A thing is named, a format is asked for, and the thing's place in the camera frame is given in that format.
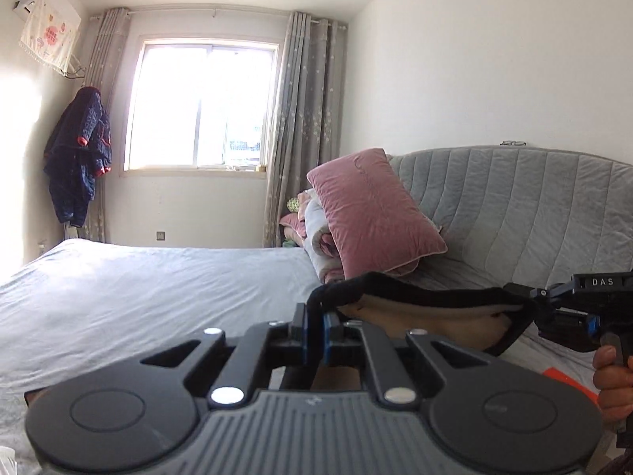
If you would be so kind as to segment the person's right hand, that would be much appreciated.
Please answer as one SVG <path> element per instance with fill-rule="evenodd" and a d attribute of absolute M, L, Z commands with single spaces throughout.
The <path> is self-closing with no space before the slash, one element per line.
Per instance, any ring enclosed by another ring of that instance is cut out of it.
<path fill-rule="evenodd" d="M 627 366 L 616 365 L 616 348 L 601 346 L 593 357 L 593 384 L 599 391 L 598 406 L 604 425 L 615 427 L 626 420 L 633 409 L 632 357 Z"/>

